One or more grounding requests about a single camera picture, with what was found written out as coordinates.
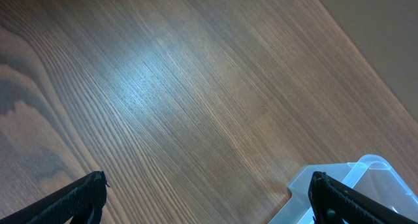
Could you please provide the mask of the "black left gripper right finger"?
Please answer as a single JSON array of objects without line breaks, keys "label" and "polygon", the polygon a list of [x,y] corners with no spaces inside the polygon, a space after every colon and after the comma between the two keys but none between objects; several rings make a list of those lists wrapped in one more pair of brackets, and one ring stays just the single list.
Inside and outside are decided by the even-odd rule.
[{"label": "black left gripper right finger", "polygon": [[417,224],[325,172],[312,174],[308,198],[315,224]]}]

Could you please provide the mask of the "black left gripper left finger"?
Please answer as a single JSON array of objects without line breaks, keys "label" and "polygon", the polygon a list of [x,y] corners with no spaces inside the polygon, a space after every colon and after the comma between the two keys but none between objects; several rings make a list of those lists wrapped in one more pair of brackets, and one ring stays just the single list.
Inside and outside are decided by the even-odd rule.
[{"label": "black left gripper left finger", "polygon": [[1,219],[1,224],[99,224],[107,198],[103,171],[94,171]]}]

